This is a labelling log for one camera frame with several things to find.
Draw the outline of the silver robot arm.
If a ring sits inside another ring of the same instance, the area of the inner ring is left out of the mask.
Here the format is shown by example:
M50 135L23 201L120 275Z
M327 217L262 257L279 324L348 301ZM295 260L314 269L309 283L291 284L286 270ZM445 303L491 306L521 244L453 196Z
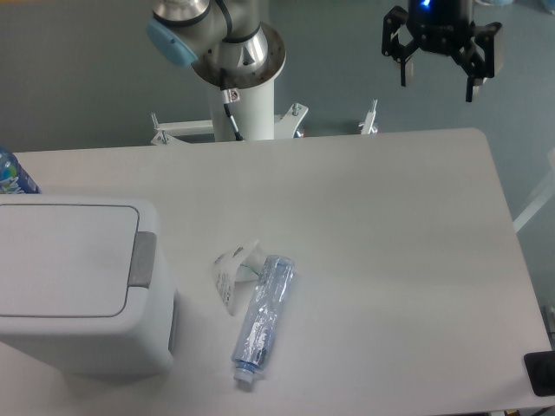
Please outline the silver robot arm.
M258 87L285 62L280 35L259 17L257 1L155 1L147 35L177 66L192 66L209 84L226 90ZM410 1L383 18L382 54L408 82L413 53L449 56L467 75L466 100L500 71L501 23L478 26L470 1Z

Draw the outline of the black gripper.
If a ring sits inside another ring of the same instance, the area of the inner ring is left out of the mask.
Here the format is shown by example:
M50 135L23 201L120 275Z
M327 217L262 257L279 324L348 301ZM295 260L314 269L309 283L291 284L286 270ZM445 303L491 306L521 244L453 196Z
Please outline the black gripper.
M402 27L410 34L406 44L400 40ZM503 29L499 22L477 26L473 1L409 1L406 10L396 5L384 16L382 54L399 65L403 87L412 79L411 59L416 50L452 55L467 75L465 100L472 102L484 82L503 66Z

